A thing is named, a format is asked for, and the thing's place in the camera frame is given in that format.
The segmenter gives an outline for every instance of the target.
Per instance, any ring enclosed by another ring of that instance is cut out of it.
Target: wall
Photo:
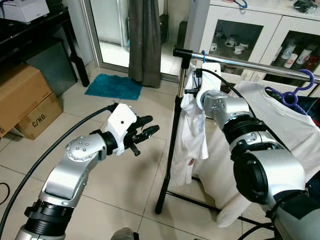
[[[88,31],[79,0],[63,0],[63,4],[69,7],[72,26],[78,42],[77,52],[85,65],[93,60],[93,53]]]
[[[190,16],[186,28],[184,48],[200,52],[202,36],[205,30],[210,0],[191,0]]]

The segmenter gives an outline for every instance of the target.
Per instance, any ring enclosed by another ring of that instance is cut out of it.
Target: black rack leg
[[[172,123],[172,131],[171,131],[171,139],[170,139],[170,147],[169,147],[169,154],[168,154],[168,162],[166,166],[166,173],[165,178],[161,187],[161,191],[159,194],[158,201],[155,206],[155,213],[161,214],[162,208],[164,206],[169,182],[170,182],[170,169],[171,169],[171,163],[172,158],[174,155],[174,149],[175,149],[175,143],[176,143],[176,137],[177,137],[177,130],[178,130],[178,124],[179,124],[179,118],[181,113],[181,101],[182,97],[175,97],[175,103],[174,103],[174,115],[173,115],[173,123]]]
[[[82,85],[84,87],[87,87],[90,84],[90,82],[89,82],[88,74],[86,71],[86,66],[82,58],[77,55],[77,51],[75,48],[75,44],[77,44],[77,40],[76,40],[75,31],[72,27],[71,19],[69,18],[67,21],[65,21],[62,24],[62,27],[71,51],[70,60],[75,63]]]

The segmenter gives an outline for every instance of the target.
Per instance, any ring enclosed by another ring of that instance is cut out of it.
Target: mug
[[[214,52],[215,50],[217,50],[217,47],[217,44],[215,42],[212,42],[210,46],[210,52]]]
[[[216,38],[221,38],[221,37],[223,36],[223,33],[222,33],[221,31],[216,31],[216,32],[214,33],[214,36],[215,36]]]
[[[249,44],[240,42],[239,46],[243,47],[244,49],[247,49],[249,47]]]
[[[227,47],[235,47],[237,45],[237,40],[235,37],[228,37],[224,43]]]
[[[243,50],[245,50],[244,47],[239,45],[234,47],[233,52],[236,55],[240,55],[242,54]]]

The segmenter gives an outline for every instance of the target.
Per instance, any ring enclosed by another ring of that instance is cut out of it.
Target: blue bath mat
[[[99,74],[90,84],[86,95],[125,100],[138,100],[142,86],[130,77]]]

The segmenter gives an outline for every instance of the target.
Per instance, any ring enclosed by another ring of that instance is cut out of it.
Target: white device
[[[3,3],[0,18],[29,23],[49,13],[46,0],[8,0]]]
[[[203,69],[207,69],[210,70],[216,74],[218,74],[219,76],[221,76],[221,67],[219,63],[216,62],[204,62],[202,64],[202,68]],[[208,73],[208,72],[203,72],[202,73],[202,82],[201,82],[201,88],[198,92],[198,94],[196,95],[196,104],[197,106],[203,110],[204,106],[201,103],[201,97],[202,95],[209,90],[220,90],[221,87],[221,80],[219,78],[217,78],[216,76],[213,76],[212,74]]]

